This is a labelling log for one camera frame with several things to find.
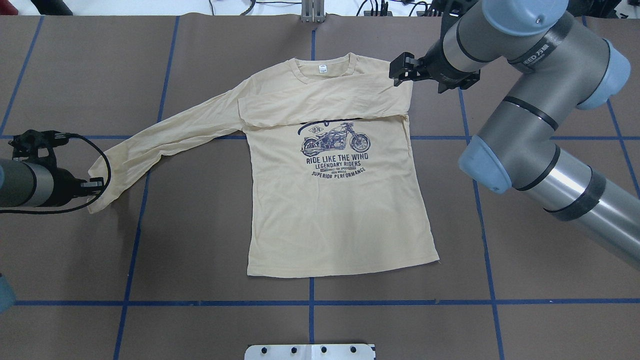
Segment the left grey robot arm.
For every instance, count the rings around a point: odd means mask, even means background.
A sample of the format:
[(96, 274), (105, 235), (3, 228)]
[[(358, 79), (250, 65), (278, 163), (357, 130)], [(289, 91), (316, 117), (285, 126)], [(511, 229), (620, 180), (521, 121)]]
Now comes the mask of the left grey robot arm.
[(10, 213), (45, 215), (63, 212), (73, 199), (98, 195), (105, 187), (102, 177), (82, 180), (55, 165), (2, 159), (0, 205)]

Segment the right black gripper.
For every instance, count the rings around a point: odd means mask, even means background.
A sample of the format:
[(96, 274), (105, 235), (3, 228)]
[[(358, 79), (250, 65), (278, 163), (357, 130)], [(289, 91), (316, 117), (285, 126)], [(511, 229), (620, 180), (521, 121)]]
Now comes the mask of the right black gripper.
[(438, 93), (456, 88), (463, 91), (480, 80), (480, 71), (461, 71), (446, 59), (442, 41), (435, 43), (425, 56), (415, 59), (411, 52), (403, 52), (390, 62), (389, 78), (393, 86), (405, 81), (434, 80), (438, 82)]

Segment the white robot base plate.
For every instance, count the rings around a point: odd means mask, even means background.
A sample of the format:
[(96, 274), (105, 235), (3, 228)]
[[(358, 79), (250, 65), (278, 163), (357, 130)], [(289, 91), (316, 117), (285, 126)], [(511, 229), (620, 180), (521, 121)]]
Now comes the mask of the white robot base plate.
[(249, 346), (245, 360), (375, 360), (374, 344), (257, 344)]

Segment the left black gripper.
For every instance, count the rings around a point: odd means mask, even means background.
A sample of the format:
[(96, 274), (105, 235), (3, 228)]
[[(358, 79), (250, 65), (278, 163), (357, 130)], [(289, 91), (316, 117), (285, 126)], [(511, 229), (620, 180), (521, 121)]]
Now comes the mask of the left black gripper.
[(106, 189), (103, 177), (90, 178), (88, 181), (75, 178), (70, 171), (56, 168), (52, 172), (54, 187), (49, 197), (49, 207), (62, 207), (76, 198), (99, 196)]

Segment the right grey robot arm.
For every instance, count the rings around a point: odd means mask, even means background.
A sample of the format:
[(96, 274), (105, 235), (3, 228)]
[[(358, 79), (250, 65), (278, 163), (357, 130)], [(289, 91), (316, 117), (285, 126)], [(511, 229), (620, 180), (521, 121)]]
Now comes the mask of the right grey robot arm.
[(458, 160), (490, 191), (510, 188), (559, 221), (639, 267), (639, 199), (551, 141), (574, 109), (595, 109), (619, 92), (631, 64), (567, 11), (567, 0), (479, 0), (442, 18), (439, 40), (421, 58), (404, 52), (389, 77), (434, 80), (438, 91), (468, 89), (503, 58), (521, 77)]

